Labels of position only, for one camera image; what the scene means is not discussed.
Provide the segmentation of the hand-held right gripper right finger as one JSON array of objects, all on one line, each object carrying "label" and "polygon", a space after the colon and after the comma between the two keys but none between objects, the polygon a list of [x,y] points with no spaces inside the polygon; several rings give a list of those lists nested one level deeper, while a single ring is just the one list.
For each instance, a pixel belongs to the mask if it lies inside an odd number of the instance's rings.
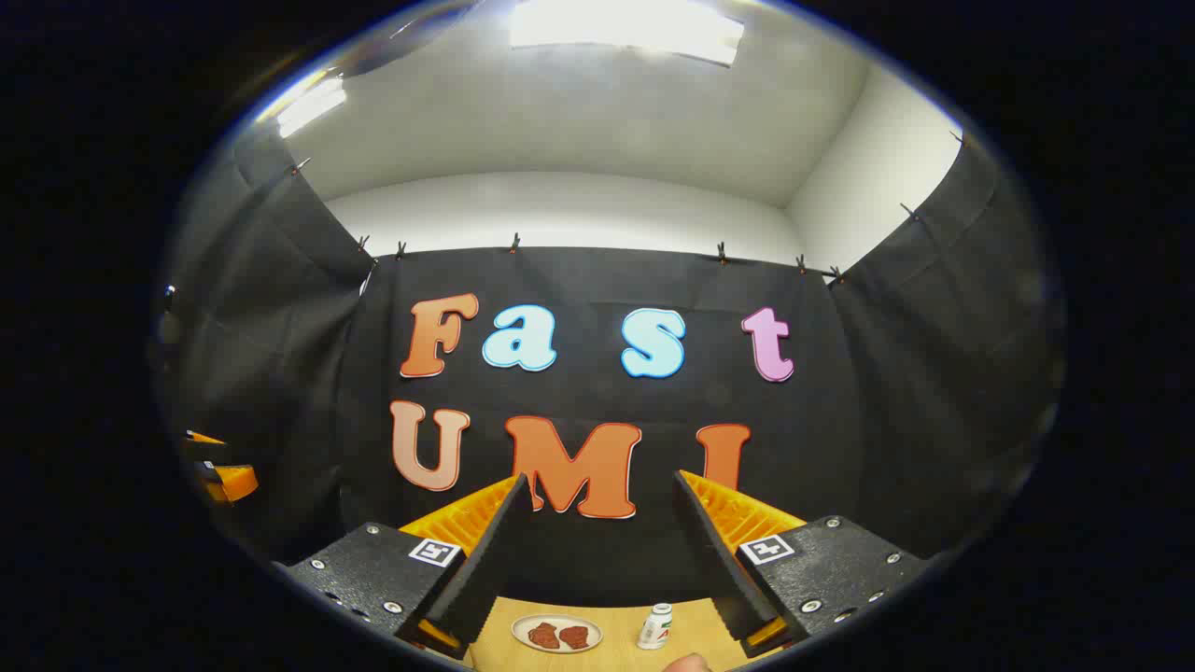
[{"label": "hand-held right gripper right finger", "polygon": [[807,523],[679,469],[673,511],[744,655],[831,637],[913,586],[929,561],[846,517]]}]

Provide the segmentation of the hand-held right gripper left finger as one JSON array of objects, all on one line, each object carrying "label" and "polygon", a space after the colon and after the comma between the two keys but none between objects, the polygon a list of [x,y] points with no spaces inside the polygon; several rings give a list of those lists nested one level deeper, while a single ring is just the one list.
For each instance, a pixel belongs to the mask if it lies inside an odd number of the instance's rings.
[{"label": "hand-held right gripper left finger", "polygon": [[402,527],[364,523],[275,567],[372,637],[461,660],[515,569],[532,513],[531,483],[517,475]]}]

